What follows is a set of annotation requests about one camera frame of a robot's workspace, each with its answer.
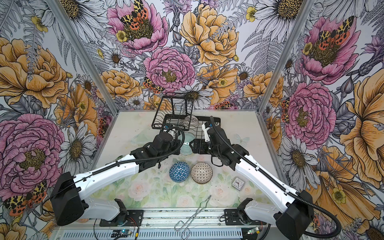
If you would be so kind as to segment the mint green bowl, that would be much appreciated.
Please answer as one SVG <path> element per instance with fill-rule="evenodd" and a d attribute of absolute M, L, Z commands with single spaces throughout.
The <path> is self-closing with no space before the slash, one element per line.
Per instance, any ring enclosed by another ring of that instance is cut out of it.
<path fill-rule="evenodd" d="M 180 154 L 182 155 L 191 155 L 193 153 L 191 143 L 194 142 L 194 135 L 191 133 L 185 133 L 185 139 L 183 146 L 180 148 Z"/>

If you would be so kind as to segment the white lattice pattern bowl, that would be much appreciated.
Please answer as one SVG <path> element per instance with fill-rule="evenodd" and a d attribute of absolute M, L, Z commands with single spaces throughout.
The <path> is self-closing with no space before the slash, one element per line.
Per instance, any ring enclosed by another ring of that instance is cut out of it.
<path fill-rule="evenodd" d="M 187 116 L 183 120 L 183 126 L 189 129 L 196 129 L 199 125 L 199 120 L 194 115 Z"/>

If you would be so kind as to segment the blue triangle pattern bowl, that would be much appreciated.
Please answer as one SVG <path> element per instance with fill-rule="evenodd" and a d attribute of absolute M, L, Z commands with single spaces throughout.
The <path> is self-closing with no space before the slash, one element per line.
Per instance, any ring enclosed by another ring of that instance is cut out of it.
<path fill-rule="evenodd" d="M 169 171 L 170 179 L 173 182 L 181 183 L 187 180 L 190 174 L 190 167 L 186 162 L 173 164 Z"/>

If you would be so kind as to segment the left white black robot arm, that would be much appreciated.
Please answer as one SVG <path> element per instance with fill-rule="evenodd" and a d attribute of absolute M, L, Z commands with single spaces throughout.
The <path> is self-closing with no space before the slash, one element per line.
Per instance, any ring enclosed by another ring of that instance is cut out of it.
<path fill-rule="evenodd" d="M 77 175 L 61 174 L 50 196 L 57 225 L 66 226 L 79 219 L 125 224 L 129 213 L 122 200 L 93 199 L 92 194 L 120 179 L 160 166 L 169 156 L 180 153 L 184 140 L 185 132 L 171 127 L 161 131 L 152 142 L 104 167 Z"/>

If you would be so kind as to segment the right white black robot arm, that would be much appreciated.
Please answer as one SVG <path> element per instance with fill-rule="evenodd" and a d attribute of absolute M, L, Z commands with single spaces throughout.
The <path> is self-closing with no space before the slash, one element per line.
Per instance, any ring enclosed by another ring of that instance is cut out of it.
<path fill-rule="evenodd" d="M 284 184 L 271 175 L 244 147 L 231 144 L 225 131 L 220 127 L 219 118 L 197 117 L 196 138 L 192 141 L 195 154 L 218 158 L 221 166 L 227 166 L 247 178 L 261 190 L 274 204 L 272 210 L 258 207 L 254 200 L 244 200 L 239 206 L 240 215 L 247 220 L 261 221 L 275 225 L 289 240 L 299 240 L 303 235 L 317 239 L 337 237 L 342 226 L 335 215 L 313 203 L 312 196 L 306 192 Z M 319 211 L 332 219 L 335 228 L 326 234 L 307 230 Z"/>

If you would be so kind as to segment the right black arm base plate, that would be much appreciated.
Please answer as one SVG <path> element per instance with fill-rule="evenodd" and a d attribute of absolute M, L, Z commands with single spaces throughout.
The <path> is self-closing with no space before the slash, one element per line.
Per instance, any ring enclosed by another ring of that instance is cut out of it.
<path fill-rule="evenodd" d="M 245 211 L 238 209 L 224 209 L 224 222 L 227 226 L 245 226 L 251 223 Z"/>

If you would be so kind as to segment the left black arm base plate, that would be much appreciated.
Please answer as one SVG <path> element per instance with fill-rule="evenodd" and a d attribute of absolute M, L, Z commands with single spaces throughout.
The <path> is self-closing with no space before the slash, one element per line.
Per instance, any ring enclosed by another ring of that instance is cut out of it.
<path fill-rule="evenodd" d="M 137 227 L 141 226 L 144 210 L 127 210 L 127 212 L 119 213 L 114 219 L 107 221 L 101 220 L 100 227 Z"/>

